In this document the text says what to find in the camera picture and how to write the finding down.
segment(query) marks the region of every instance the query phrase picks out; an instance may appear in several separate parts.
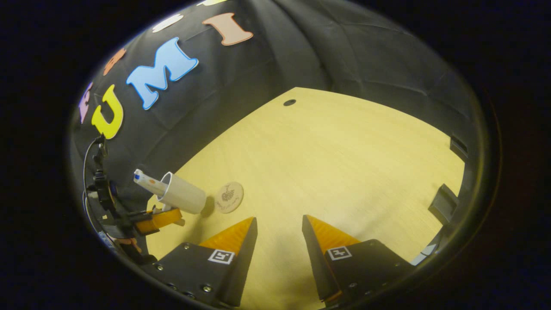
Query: black fabric backdrop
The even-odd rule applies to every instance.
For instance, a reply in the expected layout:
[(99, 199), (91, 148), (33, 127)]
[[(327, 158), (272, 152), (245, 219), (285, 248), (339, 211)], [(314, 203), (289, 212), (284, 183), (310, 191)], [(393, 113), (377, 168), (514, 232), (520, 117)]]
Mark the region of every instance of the black fabric backdrop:
[[(151, 25), (113, 54), (127, 52), (103, 76), (111, 55), (98, 60), (90, 81), (89, 110), (80, 124), (79, 111), (70, 125), (71, 166), (82, 195), (82, 164), (98, 136), (91, 115), (98, 105), (110, 122), (112, 112), (101, 98), (114, 84), (124, 109), (117, 135), (108, 140), (108, 176), (117, 184), (121, 202), (143, 210), (151, 193), (133, 183), (141, 169), (160, 179), (176, 172), (191, 157), (234, 123), (293, 87), (329, 90), (381, 103), (413, 115), (448, 135), (462, 136), (470, 147), (469, 89), (444, 60), (408, 30), (352, 2), (338, 0), (226, 1), (177, 11), (184, 18), (152, 33)], [(223, 46), (209, 17), (233, 12), (235, 21), (253, 38)], [(126, 78), (137, 66), (153, 66), (157, 48), (179, 37), (178, 45), (199, 64), (167, 90), (149, 110)], [(82, 92), (88, 83), (82, 85)], [(93, 164), (87, 164), (87, 184)], [(94, 208), (102, 215), (101, 208)]]

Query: orange letter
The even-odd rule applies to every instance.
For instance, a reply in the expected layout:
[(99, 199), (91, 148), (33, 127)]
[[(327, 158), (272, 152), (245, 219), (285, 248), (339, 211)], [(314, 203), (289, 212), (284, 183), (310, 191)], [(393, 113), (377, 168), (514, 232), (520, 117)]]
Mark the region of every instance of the orange letter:
[(224, 38), (222, 45), (233, 45), (252, 38), (252, 33), (244, 31), (232, 18), (234, 13), (216, 15), (203, 21), (204, 25), (212, 25)]
[(109, 70), (113, 68), (115, 63), (119, 61), (125, 55), (125, 53), (126, 53), (126, 50), (121, 49), (109, 60), (109, 62), (105, 65), (104, 76), (109, 73)]

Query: light wood surface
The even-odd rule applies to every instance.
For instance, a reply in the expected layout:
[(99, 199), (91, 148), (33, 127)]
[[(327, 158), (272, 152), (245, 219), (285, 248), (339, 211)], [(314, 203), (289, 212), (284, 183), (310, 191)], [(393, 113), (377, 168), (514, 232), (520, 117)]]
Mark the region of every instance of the light wood surface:
[[(284, 106), (289, 99), (296, 103)], [(198, 244), (250, 216), (258, 237), (242, 309), (320, 309), (302, 216), (309, 214), (360, 241), (378, 239), (407, 261), (439, 231), (428, 211), (445, 183), (456, 195), (463, 162), (450, 138), (412, 116), (370, 101), (294, 88), (237, 122), (197, 153), (179, 177), (209, 198), (186, 225), (147, 236), (158, 259), (181, 242)], [(229, 181), (243, 185), (232, 213), (213, 210)], [(155, 197), (148, 210), (159, 203)]]

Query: blue letter m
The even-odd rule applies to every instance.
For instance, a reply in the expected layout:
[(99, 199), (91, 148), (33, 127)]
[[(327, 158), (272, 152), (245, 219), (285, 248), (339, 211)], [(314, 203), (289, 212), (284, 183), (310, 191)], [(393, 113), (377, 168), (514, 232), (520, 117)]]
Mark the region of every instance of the blue letter m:
[(168, 87), (165, 68), (170, 72), (170, 80), (178, 81), (199, 63), (196, 58), (187, 57), (176, 42), (178, 38), (170, 39), (157, 49), (154, 67), (138, 66), (126, 79), (126, 84), (132, 84), (142, 98), (145, 110), (159, 98), (159, 93), (152, 92), (147, 86), (162, 90)]

